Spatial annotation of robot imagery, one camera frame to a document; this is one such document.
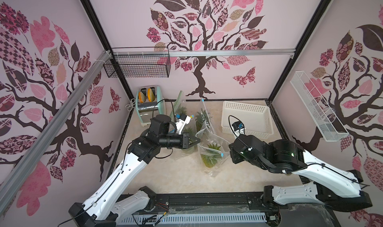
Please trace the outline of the zip-top bag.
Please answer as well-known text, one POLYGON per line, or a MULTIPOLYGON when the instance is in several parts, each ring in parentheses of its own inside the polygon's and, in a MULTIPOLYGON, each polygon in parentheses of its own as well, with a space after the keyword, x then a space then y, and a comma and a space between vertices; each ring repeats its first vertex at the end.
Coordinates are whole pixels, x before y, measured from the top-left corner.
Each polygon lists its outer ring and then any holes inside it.
POLYGON ((201 129, 196 133, 200 139, 197 150, 204 168, 210 177, 216 177, 221 166, 229 158, 229 142, 215 134, 215 130, 204 120, 201 129))

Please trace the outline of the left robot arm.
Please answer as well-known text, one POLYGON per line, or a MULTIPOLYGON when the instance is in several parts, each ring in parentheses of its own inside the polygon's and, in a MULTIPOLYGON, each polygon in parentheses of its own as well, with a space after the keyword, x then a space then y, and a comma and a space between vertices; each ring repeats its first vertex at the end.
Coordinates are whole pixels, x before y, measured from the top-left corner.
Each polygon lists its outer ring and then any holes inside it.
POLYGON ((192 116, 182 114, 175 121, 164 114, 151 119, 151 124, 127 148, 123 161, 104 184, 83 203, 74 203, 69 209, 71 219, 78 227, 115 227, 137 211, 151 211, 156 193, 148 187, 121 199, 132 180, 160 153, 162 148, 187 150, 200 139, 183 131, 192 116))

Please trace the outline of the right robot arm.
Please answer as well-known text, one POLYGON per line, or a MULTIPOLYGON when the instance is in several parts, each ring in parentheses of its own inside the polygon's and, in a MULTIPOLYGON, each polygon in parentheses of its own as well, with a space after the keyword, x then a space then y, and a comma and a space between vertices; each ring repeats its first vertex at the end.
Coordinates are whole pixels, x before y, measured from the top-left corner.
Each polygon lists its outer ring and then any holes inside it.
POLYGON ((309 180, 298 186, 264 187, 265 206, 309 203, 338 212, 354 212, 373 205, 369 194, 362 190, 363 178, 359 171, 340 170, 292 141, 267 144, 255 136, 239 134, 229 149, 235 164, 248 162, 272 174, 293 174, 309 180))

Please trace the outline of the middle blue-zip bag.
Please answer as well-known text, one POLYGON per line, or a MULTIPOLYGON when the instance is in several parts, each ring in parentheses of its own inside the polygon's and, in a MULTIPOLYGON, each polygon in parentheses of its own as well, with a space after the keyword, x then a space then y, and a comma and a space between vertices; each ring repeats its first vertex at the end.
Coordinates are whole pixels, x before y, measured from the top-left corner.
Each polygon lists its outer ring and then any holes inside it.
POLYGON ((174 133, 181 138, 181 145, 176 154, 176 159, 180 159, 191 155, 196 151, 196 145, 199 139, 196 135, 196 127, 194 123, 194 115, 177 114, 175 119, 176 128, 174 133))

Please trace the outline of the back right zip bag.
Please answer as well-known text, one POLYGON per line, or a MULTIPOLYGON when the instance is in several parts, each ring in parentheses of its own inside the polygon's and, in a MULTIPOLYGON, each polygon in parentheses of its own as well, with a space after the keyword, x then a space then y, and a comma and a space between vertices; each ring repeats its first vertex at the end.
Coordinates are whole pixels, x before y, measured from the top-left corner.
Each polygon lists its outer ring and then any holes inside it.
POLYGON ((202 98, 200 99, 199 109, 195 115, 195 126, 197 132, 199 132, 201 129, 207 129, 213 134, 218 134, 213 116, 209 112, 205 100, 202 98))

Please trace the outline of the back green-zip bag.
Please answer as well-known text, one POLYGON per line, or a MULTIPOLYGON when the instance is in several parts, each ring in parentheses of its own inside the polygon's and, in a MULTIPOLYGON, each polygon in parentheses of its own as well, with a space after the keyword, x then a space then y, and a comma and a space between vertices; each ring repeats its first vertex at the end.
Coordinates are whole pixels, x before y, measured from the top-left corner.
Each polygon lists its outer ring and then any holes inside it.
POLYGON ((182 105, 182 106, 185 106, 186 107, 186 95, 184 94, 184 92, 181 90, 178 94, 178 97, 176 99, 175 102, 172 102, 171 103, 171 112, 170 112, 170 117, 171 119, 174 121, 175 120, 175 117, 176 117, 176 111, 177 109, 182 105))

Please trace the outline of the white plastic basket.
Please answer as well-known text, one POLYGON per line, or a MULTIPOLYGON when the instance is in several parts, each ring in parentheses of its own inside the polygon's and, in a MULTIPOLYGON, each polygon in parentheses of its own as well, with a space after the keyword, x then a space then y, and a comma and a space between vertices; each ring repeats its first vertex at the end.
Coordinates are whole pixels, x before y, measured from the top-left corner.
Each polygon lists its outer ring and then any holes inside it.
POLYGON ((228 117, 232 115, 243 122, 246 135, 267 140, 274 134, 270 108, 267 106, 233 101, 224 101, 221 116, 221 128, 225 134, 232 134, 228 117))

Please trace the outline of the mint green toaster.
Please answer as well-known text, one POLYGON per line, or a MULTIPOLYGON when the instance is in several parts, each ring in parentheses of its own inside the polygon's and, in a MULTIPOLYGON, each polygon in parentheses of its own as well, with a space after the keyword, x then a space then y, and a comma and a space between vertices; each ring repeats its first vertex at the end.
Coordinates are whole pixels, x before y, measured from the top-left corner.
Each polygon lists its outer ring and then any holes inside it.
POLYGON ((160 86, 140 87, 136 93, 135 110, 141 126, 150 125, 151 119, 158 114, 166 114, 165 98, 160 86))

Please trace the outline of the white vent strip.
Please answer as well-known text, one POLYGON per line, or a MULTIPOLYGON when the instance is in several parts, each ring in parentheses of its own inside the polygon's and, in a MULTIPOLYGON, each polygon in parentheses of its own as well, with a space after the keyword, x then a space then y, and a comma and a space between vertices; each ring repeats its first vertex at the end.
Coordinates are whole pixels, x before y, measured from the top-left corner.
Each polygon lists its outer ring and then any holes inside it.
POLYGON ((266 223, 264 213, 212 213, 212 214, 157 214, 134 215, 123 219, 117 226, 160 225, 197 225, 197 224, 236 224, 236 223, 266 223))

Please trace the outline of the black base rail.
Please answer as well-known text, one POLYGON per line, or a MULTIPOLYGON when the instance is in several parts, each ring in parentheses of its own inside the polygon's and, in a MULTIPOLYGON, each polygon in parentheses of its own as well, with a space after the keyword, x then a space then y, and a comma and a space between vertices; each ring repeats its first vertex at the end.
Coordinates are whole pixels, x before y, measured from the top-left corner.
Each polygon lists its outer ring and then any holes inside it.
POLYGON ((154 208, 134 215, 264 213, 266 223, 160 225, 158 227, 338 227, 333 211, 317 204, 264 206, 260 192, 156 194, 154 208))

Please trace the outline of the aluminium rail back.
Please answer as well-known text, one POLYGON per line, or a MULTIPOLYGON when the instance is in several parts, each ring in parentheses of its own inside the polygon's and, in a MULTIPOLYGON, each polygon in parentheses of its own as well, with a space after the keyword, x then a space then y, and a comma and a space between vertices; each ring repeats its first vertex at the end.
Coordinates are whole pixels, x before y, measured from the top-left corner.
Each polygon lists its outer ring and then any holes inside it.
POLYGON ((294 55, 295 49, 257 49, 257 50, 203 50, 203 51, 126 51, 114 52, 122 55, 165 55, 169 57, 203 57, 203 56, 256 56, 256 55, 294 55))

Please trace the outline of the aluminium rail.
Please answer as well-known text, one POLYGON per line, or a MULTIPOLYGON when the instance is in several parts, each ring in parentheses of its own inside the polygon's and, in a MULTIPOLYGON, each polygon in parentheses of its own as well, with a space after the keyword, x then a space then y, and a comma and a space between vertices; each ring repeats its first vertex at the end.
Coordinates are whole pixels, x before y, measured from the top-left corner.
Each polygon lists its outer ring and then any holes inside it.
POLYGON ((112 52, 110 50, 105 50, 95 60, 90 70, 85 74, 83 80, 76 86, 72 94, 69 95, 67 101, 53 117, 53 120, 43 129, 32 147, 27 150, 16 167, 5 179, 1 185, 1 214, 5 212, 13 197, 17 194, 22 184, 34 170, 38 161, 42 158, 44 152, 58 135, 66 120, 80 102, 80 99, 85 95, 89 86, 93 83, 94 79, 103 68, 103 63, 111 57, 112 52))
POLYGON ((256 56, 256 55, 294 55, 295 49, 257 49, 257 50, 203 50, 203 51, 126 51, 114 52, 122 55, 165 55, 169 57, 203 57, 203 56, 256 56))

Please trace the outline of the aluminium rail left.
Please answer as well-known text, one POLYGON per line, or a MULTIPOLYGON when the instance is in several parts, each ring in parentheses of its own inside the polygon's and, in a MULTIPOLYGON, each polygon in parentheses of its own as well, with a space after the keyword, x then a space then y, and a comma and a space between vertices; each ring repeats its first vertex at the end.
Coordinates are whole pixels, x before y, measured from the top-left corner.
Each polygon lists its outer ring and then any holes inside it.
POLYGON ((44 152, 58 135, 66 120, 80 102, 80 99, 85 95, 89 86, 93 83, 94 79, 103 68, 103 63, 111 57, 112 52, 110 50, 105 50, 95 60, 90 70, 85 74, 83 80, 76 86, 72 94, 69 95, 67 101, 53 117, 53 120, 43 129, 32 147, 27 150, 16 167, 5 179, 1 185, 1 214, 5 212, 13 197, 17 194, 22 184, 34 170, 38 161, 42 158, 44 152))

